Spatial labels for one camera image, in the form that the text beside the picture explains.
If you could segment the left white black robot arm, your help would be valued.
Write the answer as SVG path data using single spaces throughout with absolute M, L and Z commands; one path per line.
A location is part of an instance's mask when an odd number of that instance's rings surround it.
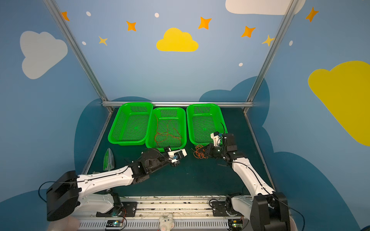
M 68 171 L 46 191 L 47 221 L 57 221 L 71 215 L 76 209 L 85 206 L 83 198 L 103 190 L 141 183 L 159 169 L 178 165 L 187 156 L 185 149 L 172 150 L 169 147 L 160 152 L 148 148 L 140 158 L 129 165 L 103 173 L 77 175 Z

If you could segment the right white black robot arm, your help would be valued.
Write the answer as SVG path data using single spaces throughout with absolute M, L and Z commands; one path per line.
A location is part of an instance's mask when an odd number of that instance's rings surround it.
M 232 209 L 246 217 L 254 231 L 290 231 L 291 217 L 285 194 L 275 191 L 260 177 L 250 160 L 238 150 L 233 134 L 214 132 L 210 137 L 212 141 L 206 146 L 205 155 L 226 161 L 251 195 L 251 199 L 233 196 Z

